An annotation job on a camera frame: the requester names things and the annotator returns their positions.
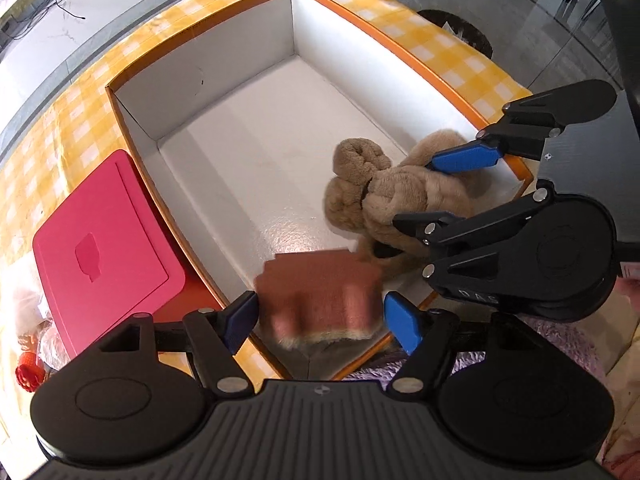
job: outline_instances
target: purple plush rug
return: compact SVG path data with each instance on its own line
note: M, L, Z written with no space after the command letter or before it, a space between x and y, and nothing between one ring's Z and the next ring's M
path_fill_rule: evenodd
M604 380L604 369L596 354L595 347L573 324L554 323L532 317L520 316L520 319L538 332L551 344L568 355L584 370ZM452 374L469 365L479 363L484 359L484 352L461 352L456 358ZM348 375L345 381L379 380L386 389L389 381L406 361L406 353L402 350L388 354L370 362L360 370Z

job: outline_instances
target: silver screw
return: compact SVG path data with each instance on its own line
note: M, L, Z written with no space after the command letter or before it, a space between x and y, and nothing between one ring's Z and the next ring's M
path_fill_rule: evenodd
M400 394L416 394L424 388L424 383L416 377L401 377L392 386Z
M242 377L224 377L216 384L221 392L226 394L236 394L249 387L249 383Z
M435 270L436 270L436 266L433 264L429 264L422 270L422 275L425 278L430 278L431 275L435 272Z
M543 202L544 200L546 200L548 194L549 192L546 190L546 188L541 187L540 189L537 189L533 192L533 200L535 202Z

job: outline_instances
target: floor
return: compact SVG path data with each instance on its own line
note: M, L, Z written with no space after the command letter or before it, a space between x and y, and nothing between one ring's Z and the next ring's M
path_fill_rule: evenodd
M87 62L118 34L175 1L62 0L63 8L52 7L24 38L3 50L0 164L30 121L81 71L81 60ZM578 19L590 0L568 9L562 8L562 0L399 1L414 10L448 10L472 23L492 44L494 62L533 92L592 77L620 87L602 8L585 22ZM134 12L141 6L145 8Z

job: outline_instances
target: pink plastic container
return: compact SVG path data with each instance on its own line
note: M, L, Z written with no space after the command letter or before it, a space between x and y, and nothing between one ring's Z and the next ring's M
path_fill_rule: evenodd
M71 357L136 312L169 321L205 305L219 308L175 249L130 156L112 153L33 238L42 286Z

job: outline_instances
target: stuffed animal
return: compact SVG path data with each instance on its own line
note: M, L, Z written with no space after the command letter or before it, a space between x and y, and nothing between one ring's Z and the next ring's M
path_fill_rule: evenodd
M428 261L429 247L392 225L398 213L448 211L468 218L472 173L455 176L425 166L436 152L464 144L453 130L439 130L418 142L397 166L369 139L347 139L334 151L334 173L324 194L324 213L333 226L359 233L357 252L389 279Z

